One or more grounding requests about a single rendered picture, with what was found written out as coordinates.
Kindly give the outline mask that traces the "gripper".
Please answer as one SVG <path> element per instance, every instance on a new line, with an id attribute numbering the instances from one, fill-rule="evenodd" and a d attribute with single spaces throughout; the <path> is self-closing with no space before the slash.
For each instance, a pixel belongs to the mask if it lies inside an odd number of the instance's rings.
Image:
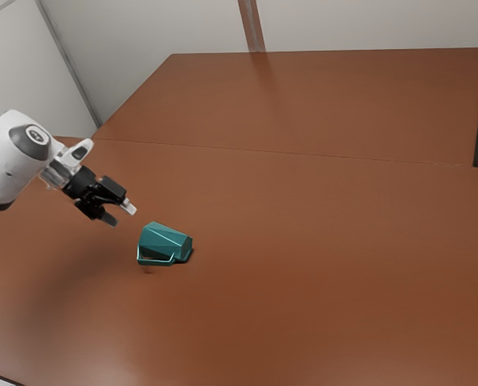
<path id="1" fill-rule="evenodd" d="M 90 220 L 99 220 L 112 228 L 117 226 L 117 219 L 106 212 L 103 205 L 89 201 L 99 198 L 104 203 L 120 207 L 131 216 L 137 212 L 124 187 L 106 175 L 98 179 L 87 166 L 82 166 L 73 175 L 64 186 L 63 193 L 73 200 L 78 199 L 75 206 Z"/>

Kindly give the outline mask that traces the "teal faceted mug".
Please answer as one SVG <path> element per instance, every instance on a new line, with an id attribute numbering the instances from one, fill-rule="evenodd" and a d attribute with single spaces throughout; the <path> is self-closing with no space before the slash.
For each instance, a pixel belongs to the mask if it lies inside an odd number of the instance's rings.
<path id="1" fill-rule="evenodd" d="M 186 263 L 193 252 L 193 239 L 157 222 L 146 224 L 137 244 L 137 263 L 171 266 Z"/>

